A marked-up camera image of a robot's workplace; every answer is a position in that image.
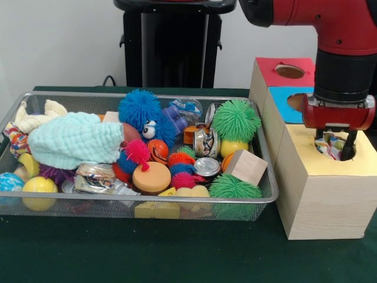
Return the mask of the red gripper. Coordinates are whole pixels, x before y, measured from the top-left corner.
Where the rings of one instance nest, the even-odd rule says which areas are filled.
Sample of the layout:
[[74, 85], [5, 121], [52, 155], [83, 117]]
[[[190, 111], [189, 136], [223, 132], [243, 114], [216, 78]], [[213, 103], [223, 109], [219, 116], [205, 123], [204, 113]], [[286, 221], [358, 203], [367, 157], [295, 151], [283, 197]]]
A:
[[301, 111], [305, 126], [316, 129], [315, 141], [323, 139], [324, 130], [349, 131], [340, 156], [340, 161], [347, 161], [355, 156], [357, 131], [368, 129], [374, 120], [376, 101], [368, 95], [361, 103], [335, 104], [305, 94]]

